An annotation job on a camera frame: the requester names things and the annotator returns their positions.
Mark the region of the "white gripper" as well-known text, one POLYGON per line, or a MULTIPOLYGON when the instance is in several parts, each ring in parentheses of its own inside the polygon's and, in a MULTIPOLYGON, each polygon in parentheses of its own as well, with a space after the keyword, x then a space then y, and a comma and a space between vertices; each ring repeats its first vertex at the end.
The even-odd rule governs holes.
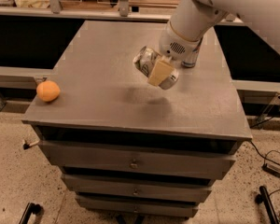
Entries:
MULTIPOLYGON (((179 36, 168 21, 165 29, 161 33, 159 40, 160 53, 171 56, 176 60, 182 61, 186 52, 186 45, 191 42, 179 36)), ((152 86, 161 87, 162 84, 174 72, 175 67, 171 64, 171 59, 164 56, 158 58, 148 77, 148 83, 152 86)))

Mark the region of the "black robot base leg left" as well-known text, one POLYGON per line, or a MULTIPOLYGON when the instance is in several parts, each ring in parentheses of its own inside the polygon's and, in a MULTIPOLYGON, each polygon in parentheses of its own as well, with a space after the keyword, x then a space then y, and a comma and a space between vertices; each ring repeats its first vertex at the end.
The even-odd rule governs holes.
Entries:
POLYGON ((38 215, 42 210, 42 206, 37 203, 28 203, 21 216, 19 224, 27 224, 31 215, 38 215))

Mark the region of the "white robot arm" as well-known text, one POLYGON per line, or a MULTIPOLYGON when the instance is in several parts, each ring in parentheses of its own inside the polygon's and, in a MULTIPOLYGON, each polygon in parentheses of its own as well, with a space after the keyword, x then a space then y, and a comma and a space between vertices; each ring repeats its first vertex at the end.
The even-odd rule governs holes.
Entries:
POLYGON ((193 67, 210 28, 234 79, 280 82, 280 0, 180 0, 159 51, 193 67))

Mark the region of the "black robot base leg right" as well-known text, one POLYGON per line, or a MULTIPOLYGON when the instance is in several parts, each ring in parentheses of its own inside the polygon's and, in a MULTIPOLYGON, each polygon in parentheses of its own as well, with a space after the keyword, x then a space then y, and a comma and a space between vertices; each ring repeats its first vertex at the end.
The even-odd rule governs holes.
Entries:
POLYGON ((264 203, 264 206, 267 211, 271 224, 279 224, 277 215, 273 208, 273 204, 272 204, 269 192, 265 186, 259 187, 259 194, 255 198, 255 203, 257 203, 257 204, 264 203))

